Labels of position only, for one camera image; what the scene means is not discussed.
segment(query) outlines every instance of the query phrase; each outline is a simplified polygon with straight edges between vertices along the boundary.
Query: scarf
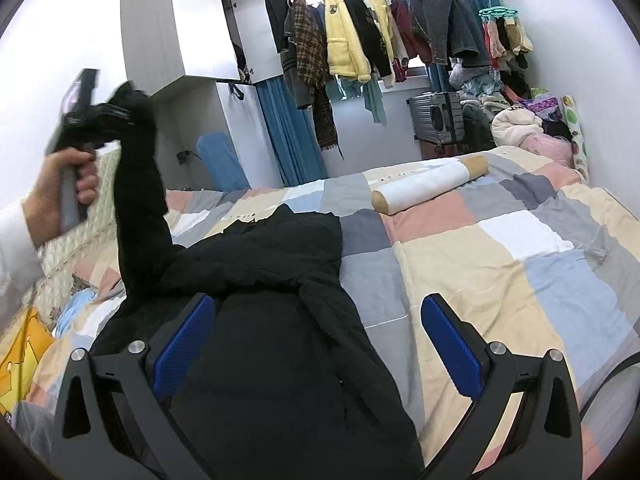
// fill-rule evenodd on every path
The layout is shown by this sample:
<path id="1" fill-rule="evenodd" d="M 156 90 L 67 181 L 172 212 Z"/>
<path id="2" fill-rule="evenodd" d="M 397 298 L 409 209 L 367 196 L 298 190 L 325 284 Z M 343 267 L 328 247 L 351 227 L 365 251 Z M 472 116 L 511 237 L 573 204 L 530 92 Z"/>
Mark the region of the scarf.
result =
<path id="1" fill-rule="evenodd" d="M 296 37 L 298 77 L 309 87 L 316 138 L 321 150 L 338 145 L 334 112 L 324 89 L 329 76 L 326 41 L 318 22 L 306 6 L 306 0 L 289 0 L 293 12 Z"/>

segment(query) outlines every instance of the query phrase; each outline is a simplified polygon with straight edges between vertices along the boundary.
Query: person's arm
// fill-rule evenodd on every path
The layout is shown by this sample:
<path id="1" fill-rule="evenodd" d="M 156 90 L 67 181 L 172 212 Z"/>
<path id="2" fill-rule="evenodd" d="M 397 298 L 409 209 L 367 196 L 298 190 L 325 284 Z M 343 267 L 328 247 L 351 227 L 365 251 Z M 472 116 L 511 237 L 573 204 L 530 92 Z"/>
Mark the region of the person's arm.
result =
<path id="1" fill-rule="evenodd" d="M 22 211 L 16 202 L 0 212 L 0 327 L 7 326 L 42 267 Z"/>
<path id="2" fill-rule="evenodd" d="M 78 200 L 89 205 L 98 196 L 94 158 L 94 153 L 74 149 L 47 156 L 28 197 L 0 211 L 0 330 L 42 276 L 37 248 L 61 234 L 60 169 L 68 164 L 80 167 Z"/>

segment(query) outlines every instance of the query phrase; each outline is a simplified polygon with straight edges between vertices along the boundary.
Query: white sleeve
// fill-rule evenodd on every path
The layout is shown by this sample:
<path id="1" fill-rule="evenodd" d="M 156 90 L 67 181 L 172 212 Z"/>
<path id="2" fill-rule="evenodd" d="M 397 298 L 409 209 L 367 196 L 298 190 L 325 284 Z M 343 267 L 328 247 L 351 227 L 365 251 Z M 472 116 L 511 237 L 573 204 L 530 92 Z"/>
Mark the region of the white sleeve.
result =
<path id="1" fill-rule="evenodd" d="M 25 292 L 42 276 L 22 205 L 16 202 L 0 211 L 0 331 L 13 319 Z"/>

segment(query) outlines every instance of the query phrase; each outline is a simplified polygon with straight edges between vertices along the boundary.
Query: yellow fleece jacket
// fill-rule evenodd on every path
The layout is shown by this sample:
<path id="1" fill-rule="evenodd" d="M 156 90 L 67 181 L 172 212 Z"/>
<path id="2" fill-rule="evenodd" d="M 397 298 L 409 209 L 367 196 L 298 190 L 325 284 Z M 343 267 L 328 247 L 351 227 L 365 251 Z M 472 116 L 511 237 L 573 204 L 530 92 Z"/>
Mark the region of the yellow fleece jacket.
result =
<path id="1" fill-rule="evenodd" d="M 393 31 L 391 30 L 391 23 L 389 23 L 389 16 L 386 13 L 386 1 L 385 0 L 366 0 L 367 7 L 372 8 L 376 13 L 377 25 L 382 35 L 382 39 L 385 42 L 386 55 L 390 61 L 394 60 L 394 48 L 391 43 L 393 37 Z"/>
<path id="2" fill-rule="evenodd" d="M 324 23 L 329 73 L 357 78 L 361 83 L 369 82 L 371 65 L 364 55 L 344 0 L 324 0 Z"/>

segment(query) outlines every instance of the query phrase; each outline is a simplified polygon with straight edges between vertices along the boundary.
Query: sock drying hanger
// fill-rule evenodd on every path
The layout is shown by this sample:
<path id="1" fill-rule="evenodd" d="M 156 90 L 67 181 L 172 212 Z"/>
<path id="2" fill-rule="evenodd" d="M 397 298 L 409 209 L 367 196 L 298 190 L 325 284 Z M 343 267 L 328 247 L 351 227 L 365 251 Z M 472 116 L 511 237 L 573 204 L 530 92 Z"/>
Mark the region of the sock drying hanger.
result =
<path id="1" fill-rule="evenodd" d="M 481 9 L 478 14 L 483 21 L 495 20 L 497 18 L 518 17 L 518 11 L 511 9 L 511 7 L 495 6 L 492 7 L 491 0 L 489 0 L 489 7 L 487 9 Z"/>

